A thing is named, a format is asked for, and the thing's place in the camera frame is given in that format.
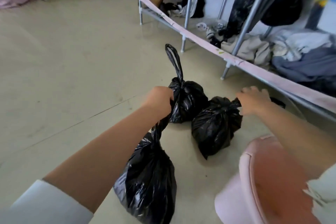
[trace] pink trash can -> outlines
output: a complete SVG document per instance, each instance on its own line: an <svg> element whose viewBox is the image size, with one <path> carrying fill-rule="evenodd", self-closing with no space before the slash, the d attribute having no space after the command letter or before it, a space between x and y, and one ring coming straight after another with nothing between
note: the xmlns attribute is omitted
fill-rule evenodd
<svg viewBox="0 0 336 224"><path fill-rule="evenodd" d="M216 195L224 224L319 224L302 190L303 168L273 136L253 140L241 155L239 174Z"/></svg>

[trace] person's left hand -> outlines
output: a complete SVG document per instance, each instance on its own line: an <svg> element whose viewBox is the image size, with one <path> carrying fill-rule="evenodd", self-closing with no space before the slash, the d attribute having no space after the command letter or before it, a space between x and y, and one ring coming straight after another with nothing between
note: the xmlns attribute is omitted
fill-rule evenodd
<svg viewBox="0 0 336 224"><path fill-rule="evenodd" d="M152 109L157 120L161 120L171 112L170 100L174 100L173 91L168 87L156 86L148 93L142 107Z"/></svg>

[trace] hanging black bag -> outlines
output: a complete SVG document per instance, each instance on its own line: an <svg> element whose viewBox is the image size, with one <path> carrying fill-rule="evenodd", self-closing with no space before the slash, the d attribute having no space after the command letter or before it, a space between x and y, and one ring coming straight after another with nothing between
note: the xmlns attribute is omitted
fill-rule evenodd
<svg viewBox="0 0 336 224"><path fill-rule="evenodd" d="M191 134L205 159L230 145L233 133L240 129L243 119L238 107L241 104L237 98L231 102L227 98L214 97L192 120Z"/></svg>
<svg viewBox="0 0 336 224"><path fill-rule="evenodd" d="M161 148L169 116L138 144L113 189L127 212L144 224L169 224L175 210L174 165Z"/></svg>
<svg viewBox="0 0 336 224"><path fill-rule="evenodd" d="M175 67L177 77L169 85L174 91L174 107L170 117L172 123L191 121L207 105L208 98L202 86L193 81L184 81L179 54L170 44L166 44L166 53Z"/></svg>

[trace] beige floor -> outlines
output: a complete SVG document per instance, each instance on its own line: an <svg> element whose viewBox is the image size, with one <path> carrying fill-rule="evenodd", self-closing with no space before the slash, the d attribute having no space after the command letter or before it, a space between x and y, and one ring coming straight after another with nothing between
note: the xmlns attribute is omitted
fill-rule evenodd
<svg viewBox="0 0 336 224"><path fill-rule="evenodd" d="M8 207L36 179L136 109L150 88L168 85L175 71L164 44L179 50L181 36L145 15L139 26L137 0L31 2L0 11L0 22L0 207ZM244 86L263 86L235 69L221 81L224 61L190 42L181 62L185 79L201 84L209 97L233 99ZM161 142L178 185L172 223L220 223L215 194L237 172L247 143L266 133L260 121L245 117L232 145L205 161L190 124L170 124ZM113 191L92 221L111 222L137 223Z"/></svg>

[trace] white shirt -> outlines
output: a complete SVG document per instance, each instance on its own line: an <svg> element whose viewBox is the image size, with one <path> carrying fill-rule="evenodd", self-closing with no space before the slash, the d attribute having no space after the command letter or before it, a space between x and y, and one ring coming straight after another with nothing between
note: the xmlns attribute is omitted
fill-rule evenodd
<svg viewBox="0 0 336 224"><path fill-rule="evenodd" d="M312 213L321 224L336 223L336 164L307 184ZM72 197L38 180L0 219L5 224L88 224L92 217L93 213Z"/></svg>

